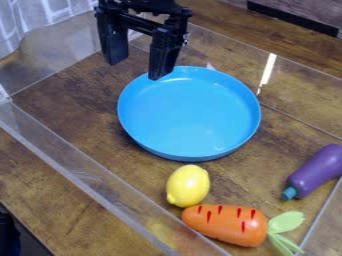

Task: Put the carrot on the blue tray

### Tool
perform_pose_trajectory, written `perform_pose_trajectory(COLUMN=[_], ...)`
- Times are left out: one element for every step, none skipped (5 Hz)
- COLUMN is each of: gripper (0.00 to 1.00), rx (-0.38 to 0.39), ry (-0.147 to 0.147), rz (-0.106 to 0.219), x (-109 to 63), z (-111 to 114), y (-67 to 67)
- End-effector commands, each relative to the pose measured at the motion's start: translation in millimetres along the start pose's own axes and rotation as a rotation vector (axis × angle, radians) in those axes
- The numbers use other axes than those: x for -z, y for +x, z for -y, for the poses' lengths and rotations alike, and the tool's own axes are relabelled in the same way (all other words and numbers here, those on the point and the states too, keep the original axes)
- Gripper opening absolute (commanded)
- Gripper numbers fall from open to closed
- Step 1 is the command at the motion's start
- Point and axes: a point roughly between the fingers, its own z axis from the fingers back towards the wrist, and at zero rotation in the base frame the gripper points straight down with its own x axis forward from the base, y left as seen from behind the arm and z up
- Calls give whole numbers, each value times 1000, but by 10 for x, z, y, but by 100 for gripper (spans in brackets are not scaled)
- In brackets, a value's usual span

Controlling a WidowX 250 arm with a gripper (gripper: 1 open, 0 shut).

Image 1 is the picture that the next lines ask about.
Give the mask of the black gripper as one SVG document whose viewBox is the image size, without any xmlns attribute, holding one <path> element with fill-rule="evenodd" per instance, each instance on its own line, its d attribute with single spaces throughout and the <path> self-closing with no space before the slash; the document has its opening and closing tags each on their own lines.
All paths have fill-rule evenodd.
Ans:
<svg viewBox="0 0 342 256">
<path fill-rule="evenodd" d="M 158 80 L 174 70 L 182 48 L 178 35 L 160 27 L 160 24 L 130 13 L 167 15 L 163 26 L 178 35 L 187 33 L 187 21 L 193 11 L 175 0 L 99 0 L 95 7 L 102 52 L 110 65 L 116 65 L 128 57 L 128 29 L 147 35 L 152 32 L 150 45 L 148 78 Z"/>
</svg>

